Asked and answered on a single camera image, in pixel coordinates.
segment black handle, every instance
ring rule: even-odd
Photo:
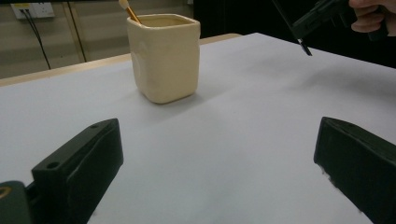
[[[381,12],[381,8],[378,8],[376,10],[376,12]],[[382,20],[381,27],[379,28],[379,30],[372,31],[368,35],[369,35],[369,39],[371,41],[378,41],[378,40],[382,40],[385,37],[387,37],[388,33],[389,32],[388,32],[388,29],[387,29],[387,25],[385,24],[385,20]]]

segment cream ceramic cup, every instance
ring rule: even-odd
[[[128,38],[137,88],[153,103],[193,94],[198,86],[200,23],[175,14],[128,18]]]

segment black plastic part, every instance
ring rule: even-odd
[[[303,49],[303,51],[306,53],[306,55],[312,56],[311,50],[309,50],[308,46],[305,44],[303,40],[301,40],[300,46]]]
[[[282,17],[287,18],[277,0],[273,0],[273,2],[276,4],[276,8]],[[290,24],[287,19],[285,19],[285,21],[295,39],[303,39],[327,21],[332,21],[332,23],[336,25],[338,23],[336,22],[338,18],[341,19],[344,27],[347,28],[356,21],[355,12],[349,6],[347,0],[319,0],[309,12],[305,13],[293,24]],[[369,33],[368,36],[371,41],[382,40],[388,36],[385,22],[382,22],[379,30]]]
[[[314,162],[374,223],[396,223],[396,146],[339,119],[320,123]]]
[[[45,208],[45,214],[38,214],[37,219],[87,223],[122,163],[116,119],[85,129],[32,170],[32,188]]]
[[[371,41],[379,41],[385,39],[385,37],[387,37],[388,34],[389,32],[387,29],[387,25],[385,24],[385,21],[382,21],[379,30],[370,32],[368,36]]]
[[[22,182],[0,184],[0,223],[33,224],[25,187]]]

